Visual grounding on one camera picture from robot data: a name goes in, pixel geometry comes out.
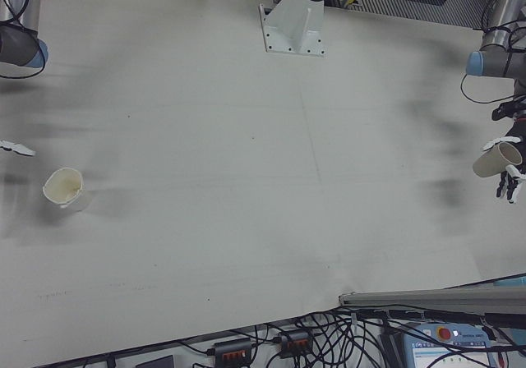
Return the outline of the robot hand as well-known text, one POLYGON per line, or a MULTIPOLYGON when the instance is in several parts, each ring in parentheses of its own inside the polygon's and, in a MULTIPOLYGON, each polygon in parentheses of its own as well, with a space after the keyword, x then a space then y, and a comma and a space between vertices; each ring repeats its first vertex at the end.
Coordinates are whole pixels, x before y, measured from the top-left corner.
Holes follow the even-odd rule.
MULTIPOLYGON (((493 146, 501 142, 510 143, 520 152, 522 163, 516 165, 515 168, 518 173, 525 176, 525 116, 516 118, 513 126, 504 136, 488 141, 482 147, 482 150, 490 150, 493 146)), ((522 182, 508 171, 504 171, 501 173, 501 179, 496 188, 496 197, 500 199, 505 197, 510 204, 515 204, 521 188, 522 182)))
POLYGON ((25 157, 34 157, 36 152, 23 144, 0 140, 0 148, 7 152, 12 152, 25 157))

